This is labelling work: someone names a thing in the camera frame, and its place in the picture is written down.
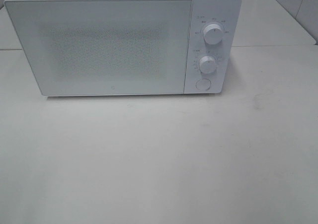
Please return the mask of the white microwave door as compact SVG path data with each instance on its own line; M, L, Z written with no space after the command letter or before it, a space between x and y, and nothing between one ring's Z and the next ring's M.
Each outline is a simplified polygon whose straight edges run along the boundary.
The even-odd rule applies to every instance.
M8 1L44 96L184 91L191 0Z

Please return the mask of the white microwave knob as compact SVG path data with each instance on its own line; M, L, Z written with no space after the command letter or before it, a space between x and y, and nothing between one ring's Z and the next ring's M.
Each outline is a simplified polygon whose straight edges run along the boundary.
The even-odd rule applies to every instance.
M224 27L219 23L208 23L202 31L204 41L209 45L216 45L223 39Z
M199 59L199 70L203 74L211 74L217 68L216 59L212 56L203 56Z

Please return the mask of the round white door button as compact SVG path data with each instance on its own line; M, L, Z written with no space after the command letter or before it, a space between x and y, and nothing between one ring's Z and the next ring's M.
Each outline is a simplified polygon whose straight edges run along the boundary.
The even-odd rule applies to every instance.
M211 81L207 78L200 79L196 82L196 88L201 91L207 91L211 87Z

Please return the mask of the white microwave oven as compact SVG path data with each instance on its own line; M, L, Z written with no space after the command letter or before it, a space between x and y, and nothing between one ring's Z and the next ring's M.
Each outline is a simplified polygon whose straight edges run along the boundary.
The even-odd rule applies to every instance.
M86 1L86 0L5 0L8 1ZM186 72L184 91L174 94L206 94L220 93L222 91L225 74L230 58L230 51L238 22L241 0L191 0L191 13L189 23L188 51L186 59ZM221 42L209 45L204 41L203 28L211 22L216 22L224 27ZM199 70L199 59L203 56L212 56L216 59L217 68L211 74L203 74ZM196 88L196 82L207 78L211 87L207 91Z

